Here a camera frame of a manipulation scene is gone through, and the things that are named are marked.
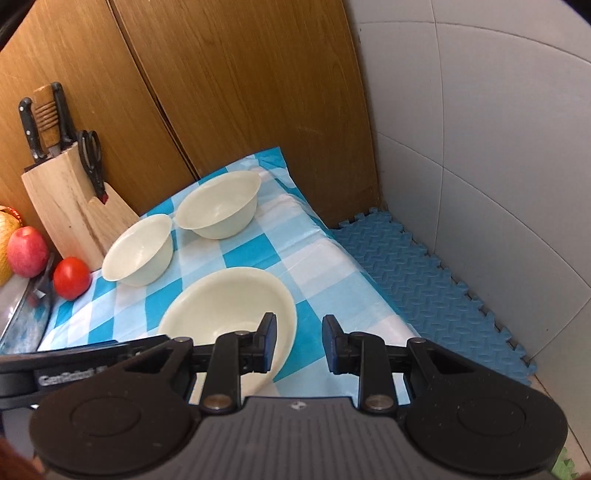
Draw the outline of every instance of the tablecloth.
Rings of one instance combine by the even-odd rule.
[[[353,375],[330,374],[324,358],[321,319],[333,314],[345,332],[363,330],[404,346],[418,336],[393,310],[357,262],[332,238],[291,179],[279,148],[238,160],[190,185],[146,215],[174,211],[198,185],[220,174],[252,170],[262,179],[252,222],[239,234],[208,240],[173,226],[174,255],[166,272],[146,287],[112,283],[93,273],[90,289],[75,301],[60,301],[41,350],[130,340],[157,333],[160,320],[184,288],[223,268],[250,266],[278,277],[296,303],[294,346],[264,395],[294,397],[357,395]],[[408,401],[396,376],[401,403]]]

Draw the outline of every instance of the gray wall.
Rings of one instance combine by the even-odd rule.
[[[591,452],[591,27],[560,0],[348,0],[392,214]]]

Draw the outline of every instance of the wooden knife block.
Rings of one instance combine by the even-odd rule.
[[[111,245],[138,215],[105,183],[106,204],[95,196],[78,143],[22,175],[22,182],[62,257],[78,257],[98,270]]]

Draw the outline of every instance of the scissors handle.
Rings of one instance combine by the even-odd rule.
[[[95,189],[96,196],[103,203],[106,203],[108,195],[105,191],[105,183],[102,173],[102,153],[100,150],[100,140],[98,134],[91,130],[80,130],[77,135],[78,152],[82,167],[88,175],[92,186]]]

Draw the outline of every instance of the wooden knife handle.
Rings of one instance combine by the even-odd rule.
[[[44,85],[33,92],[33,118],[37,124],[41,148],[45,153],[49,147],[60,142],[60,125],[57,115],[56,101],[53,98],[51,85]]]

